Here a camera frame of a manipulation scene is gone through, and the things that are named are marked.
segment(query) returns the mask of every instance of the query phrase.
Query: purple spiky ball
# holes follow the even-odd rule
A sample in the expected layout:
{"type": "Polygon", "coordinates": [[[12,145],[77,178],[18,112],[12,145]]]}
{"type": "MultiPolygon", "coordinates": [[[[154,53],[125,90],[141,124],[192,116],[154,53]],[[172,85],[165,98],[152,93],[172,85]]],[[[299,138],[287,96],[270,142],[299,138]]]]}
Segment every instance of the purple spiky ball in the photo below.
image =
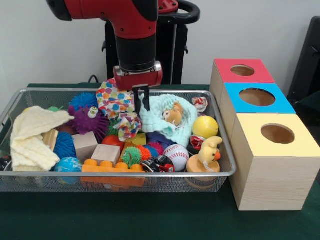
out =
{"type": "Polygon", "coordinates": [[[70,123],[71,126],[81,135],[88,132],[93,132],[98,142],[100,143],[106,136],[108,129],[108,118],[105,117],[96,107],[75,107],[70,105],[68,113],[74,116],[74,120],[70,123]]]}

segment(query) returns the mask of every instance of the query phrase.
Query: black handle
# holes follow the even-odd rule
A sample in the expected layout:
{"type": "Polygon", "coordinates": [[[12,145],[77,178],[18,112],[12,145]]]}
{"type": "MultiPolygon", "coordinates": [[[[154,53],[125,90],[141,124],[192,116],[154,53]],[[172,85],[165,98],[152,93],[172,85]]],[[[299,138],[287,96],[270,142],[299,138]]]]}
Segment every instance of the black handle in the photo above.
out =
{"type": "Polygon", "coordinates": [[[193,24],[200,18],[200,9],[197,5],[183,0],[178,0],[179,9],[187,13],[164,13],[159,14],[158,22],[161,24],[193,24]]]}

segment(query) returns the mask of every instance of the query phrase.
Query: wire mesh basket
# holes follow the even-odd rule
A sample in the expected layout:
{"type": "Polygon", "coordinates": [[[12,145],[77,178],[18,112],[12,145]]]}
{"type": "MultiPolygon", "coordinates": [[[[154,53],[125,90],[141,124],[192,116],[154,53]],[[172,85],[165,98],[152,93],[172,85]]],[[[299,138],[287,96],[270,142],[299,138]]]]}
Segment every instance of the wire mesh basket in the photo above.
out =
{"type": "MultiPolygon", "coordinates": [[[[0,151],[10,153],[13,122],[24,109],[40,106],[48,109],[63,106],[81,92],[95,93],[94,89],[26,88],[18,91],[0,116],[0,151]]],[[[8,165],[0,171],[0,192],[217,192],[228,176],[236,171],[234,155],[215,98],[208,91],[151,90],[150,96],[173,94],[192,102],[194,97],[206,97],[204,114],[214,117],[219,124],[221,159],[217,173],[113,173],[113,172],[16,172],[8,165]]]]}

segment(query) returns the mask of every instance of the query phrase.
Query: green spiky ball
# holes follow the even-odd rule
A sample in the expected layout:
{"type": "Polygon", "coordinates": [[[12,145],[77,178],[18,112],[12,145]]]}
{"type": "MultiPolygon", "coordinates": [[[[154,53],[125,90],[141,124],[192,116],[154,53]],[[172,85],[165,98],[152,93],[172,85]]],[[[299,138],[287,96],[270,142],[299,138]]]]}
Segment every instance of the green spiky ball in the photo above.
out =
{"type": "Polygon", "coordinates": [[[134,164],[139,164],[141,158],[142,154],[140,150],[134,146],[127,147],[122,156],[123,162],[126,163],[129,168],[131,168],[131,166],[134,164]]]}
{"type": "Polygon", "coordinates": [[[114,126],[117,125],[117,124],[118,124],[118,119],[116,119],[116,120],[111,120],[111,121],[110,121],[110,125],[109,125],[109,127],[108,127],[107,132],[106,132],[106,135],[107,135],[107,136],[110,136],[110,135],[116,135],[116,136],[118,136],[119,130],[116,129],[116,128],[114,128],[114,126]]]}

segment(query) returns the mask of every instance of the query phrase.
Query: cable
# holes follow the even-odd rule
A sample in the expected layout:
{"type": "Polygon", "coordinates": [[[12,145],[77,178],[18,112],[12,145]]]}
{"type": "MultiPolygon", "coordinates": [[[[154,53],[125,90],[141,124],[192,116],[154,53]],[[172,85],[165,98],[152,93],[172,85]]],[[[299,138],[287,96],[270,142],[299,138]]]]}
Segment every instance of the cable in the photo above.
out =
{"type": "Polygon", "coordinates": [[[92,79],[95,79],[95,82],[96,82],[97,84],[99,83],[97,76],[96,76],[96,75],[92,75],[92,76],[89,78],[89,81],[88,81],[89,84],[91,83],[91,80],[92,80],[92,79]]]}

